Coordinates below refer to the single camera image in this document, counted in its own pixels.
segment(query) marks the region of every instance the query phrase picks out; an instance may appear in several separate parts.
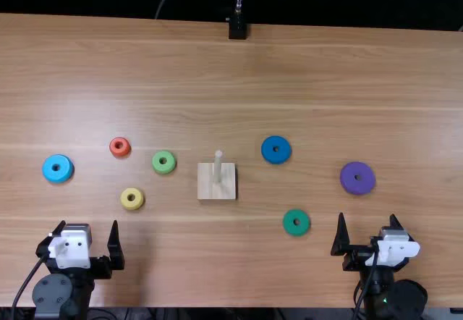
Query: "yellow ring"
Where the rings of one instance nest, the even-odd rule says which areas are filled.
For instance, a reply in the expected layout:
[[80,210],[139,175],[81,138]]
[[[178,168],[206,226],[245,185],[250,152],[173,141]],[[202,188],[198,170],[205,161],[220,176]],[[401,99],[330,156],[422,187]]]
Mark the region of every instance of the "yellow ring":
[[145,197],[137,188],[127,188],[121,193],[121,203],[127,210],[135,210],[143,205]]

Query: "white robot part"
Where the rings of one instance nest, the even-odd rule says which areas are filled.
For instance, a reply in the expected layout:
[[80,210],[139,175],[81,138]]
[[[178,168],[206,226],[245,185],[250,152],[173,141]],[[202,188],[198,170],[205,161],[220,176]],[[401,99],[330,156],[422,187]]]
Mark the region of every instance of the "white robot part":
[[50,258],[55,258],[59,269],[77,267],[90,268],[90,245],[92,235],[88,224],[68,224],[60,237],[55,237],[48,246]]
[[[381,236],[383,240],[378,241],[378,266],[394,267],[420,252],[420,244],[409,241],[405,230],[382,230]],[[365,261],[365,265],[373,265],[373,258],[374,255]]]

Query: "wooden base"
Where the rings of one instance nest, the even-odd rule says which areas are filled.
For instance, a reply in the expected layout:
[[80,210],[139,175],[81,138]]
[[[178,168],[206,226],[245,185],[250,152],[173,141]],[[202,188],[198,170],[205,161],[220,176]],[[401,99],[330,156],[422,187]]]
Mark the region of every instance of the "wooden base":
[[214,163],[197,164],[197,199],[237,199],[234,163],[222,163],[221,181],[214,182]]

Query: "purple ring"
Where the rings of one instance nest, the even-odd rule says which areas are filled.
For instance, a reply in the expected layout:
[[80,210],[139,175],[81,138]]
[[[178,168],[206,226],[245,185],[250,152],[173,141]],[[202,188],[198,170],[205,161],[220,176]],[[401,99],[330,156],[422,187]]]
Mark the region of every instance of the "purple ring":
[[376,184],[375,173],[362,162],[346,164],[341,170],[340,179],[342,187],[352,195],[370,193]]

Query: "green ring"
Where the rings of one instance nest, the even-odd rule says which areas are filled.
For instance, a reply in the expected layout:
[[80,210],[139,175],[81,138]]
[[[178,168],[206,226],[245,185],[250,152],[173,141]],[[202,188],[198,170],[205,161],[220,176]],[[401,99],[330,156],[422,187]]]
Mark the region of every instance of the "green ring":
[[156,173],[168,174],[174,170],[177,161],[172,153],[168,151],[158,151],[154,154],[151,163]]
[[[299,224],[295,224],[294,220],[299,220]],[[289,210],[283,217],[284,230],[296,237],[304,235],[310,228],[310,219],[305,211],[300,209]]]

